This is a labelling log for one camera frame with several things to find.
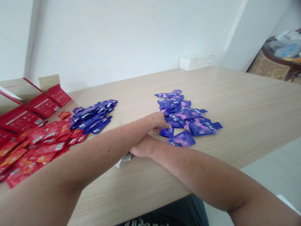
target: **open box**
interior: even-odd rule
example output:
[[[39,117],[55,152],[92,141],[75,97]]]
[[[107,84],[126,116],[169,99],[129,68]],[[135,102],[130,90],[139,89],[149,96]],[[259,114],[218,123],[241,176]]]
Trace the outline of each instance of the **open box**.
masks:
[[[36,127],[71,100],[61,89],[59,75],[42,77],[39,81],[41,89],[26,78],[0,81],[0,86],[19,98],[0,91],[0,141],[5,141],[10,132]]]

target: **forearm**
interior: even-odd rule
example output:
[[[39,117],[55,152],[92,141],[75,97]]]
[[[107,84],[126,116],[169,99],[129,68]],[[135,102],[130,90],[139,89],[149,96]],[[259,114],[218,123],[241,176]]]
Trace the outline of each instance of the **forearm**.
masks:
[[[157,141],[149,157],[202,200],[224,211],[236,209],[261,189],[260,184],[241,171],[199,151]]]
[[[66,225],[85,186],[154,127],[147,116],[74,146],[1,197],[0,224]]]
[[[147,116],[107,131],[51,162],[51,172],[61,181],[84,187],[110,169],[153,128],[153,119]]]

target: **hand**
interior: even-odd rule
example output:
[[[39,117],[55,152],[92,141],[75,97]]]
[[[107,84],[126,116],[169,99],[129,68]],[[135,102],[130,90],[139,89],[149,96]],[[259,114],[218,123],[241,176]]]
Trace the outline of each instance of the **hand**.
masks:
[[[157,149],[158,144],[160,144],[160,141],[146,134],[130,152],[137,157],[150,157]]]
[[[154,132],[159,132],[161,128],[170,129],[171,125],[165,122],[164,114],[160,111],[154,112],[148,117],[155,123],[155,127],[153,129]]]

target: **person's right arm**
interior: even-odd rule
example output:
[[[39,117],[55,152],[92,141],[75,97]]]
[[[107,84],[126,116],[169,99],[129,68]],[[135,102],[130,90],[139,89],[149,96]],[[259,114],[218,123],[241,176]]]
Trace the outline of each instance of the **person's right arm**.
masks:
[[[150,157],[235,225],[301,225],[301,217],[261,184],[205,153],[172,146],[146,135],[132,150]]]

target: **person's left arm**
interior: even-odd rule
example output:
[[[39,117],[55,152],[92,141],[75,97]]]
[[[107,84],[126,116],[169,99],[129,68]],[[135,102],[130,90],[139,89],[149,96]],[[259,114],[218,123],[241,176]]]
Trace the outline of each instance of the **person's left arm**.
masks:
[[[82,190],[161,127],[156,112],[74,146],[0,198],[0,225],[67,225]]]

